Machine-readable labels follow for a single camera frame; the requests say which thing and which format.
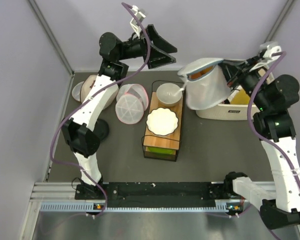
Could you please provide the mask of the white mesh laundry bag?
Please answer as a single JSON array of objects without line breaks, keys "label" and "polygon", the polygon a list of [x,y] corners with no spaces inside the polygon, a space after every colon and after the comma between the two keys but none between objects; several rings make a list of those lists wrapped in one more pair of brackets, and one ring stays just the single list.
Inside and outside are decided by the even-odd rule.
[{"label": "white mesh laundry bag", "polygon": [[177,72],[177,76],[184,82],[186,105],[189,109],[209,109],[231,95],[231,89],[219,66],[223,61],[216,57],[200,58]]}]

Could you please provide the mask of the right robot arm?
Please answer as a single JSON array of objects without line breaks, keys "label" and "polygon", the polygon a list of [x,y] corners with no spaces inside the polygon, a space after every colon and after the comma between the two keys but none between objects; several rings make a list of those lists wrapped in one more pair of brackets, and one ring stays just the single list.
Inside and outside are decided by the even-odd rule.
[{"label": "right robot arm", "polygon": [[220,67],[227,85],[242,87],[248,94],[248,123],[259,138],[268,157],[275,184],[270,193],[255,184],[246,174],[226,175],[223,192],[229,198],[237,195],[248,200],[258,211],[269,230],[300,225],[300,167],[296,153],[296,131],[289,107],[299,101],[298,80],[288,74],[266,83],[254,69],[254,61],[224,60]]}]

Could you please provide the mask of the black wire wooden rack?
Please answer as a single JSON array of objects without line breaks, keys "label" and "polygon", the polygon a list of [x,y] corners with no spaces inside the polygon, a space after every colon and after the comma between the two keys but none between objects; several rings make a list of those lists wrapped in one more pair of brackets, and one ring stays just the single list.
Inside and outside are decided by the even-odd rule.
[{"label": "black wire wooden rack", "polygon": [[152,83],[145,133],[141,139],[145,158],[177,160],[181,148],[184,98],[181,82],[156,80]]}]

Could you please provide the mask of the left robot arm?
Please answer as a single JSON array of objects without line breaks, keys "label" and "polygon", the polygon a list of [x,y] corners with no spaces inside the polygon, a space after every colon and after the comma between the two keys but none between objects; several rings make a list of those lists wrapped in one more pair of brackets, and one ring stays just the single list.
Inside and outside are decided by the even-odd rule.
[{"label": "left robot arm", "polygon": [[102,63],[92,88],[81,106],[61,125],[65,142],[74,153],[81,171],[81,179],[87,184],[86,192],[92,198],[99,198],[104,191],[100,182],[102,174],[98,168],[96,152],[101,138],[97,129],[107,130],[98,118],[103,109],[111,104],[122,80],[127,76],[128,65],[124,60],[142,57],[149,69],[174,64],[171,54],[178,49],[162,38],[155,26],[149,24],[145,30],[138,29],[131,37],[120,40],[114,33],[106,32],[99,39],[99,55]]}]

